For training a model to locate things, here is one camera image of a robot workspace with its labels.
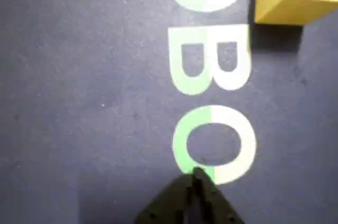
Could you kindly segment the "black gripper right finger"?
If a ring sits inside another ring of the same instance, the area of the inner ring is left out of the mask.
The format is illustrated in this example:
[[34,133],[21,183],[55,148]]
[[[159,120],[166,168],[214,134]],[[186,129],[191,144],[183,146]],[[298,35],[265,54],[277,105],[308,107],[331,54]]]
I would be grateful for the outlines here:
[[211,177],[200,167],[193,169],[192,198],[197,201],[202,223],[244,223]]

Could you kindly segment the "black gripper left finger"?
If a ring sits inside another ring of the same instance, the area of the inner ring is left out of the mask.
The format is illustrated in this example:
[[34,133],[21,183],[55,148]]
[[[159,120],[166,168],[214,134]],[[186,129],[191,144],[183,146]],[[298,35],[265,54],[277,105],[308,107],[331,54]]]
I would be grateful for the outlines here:
[[184,223],[192,195],[192,174],[175,178],[137,215],[134,223]]

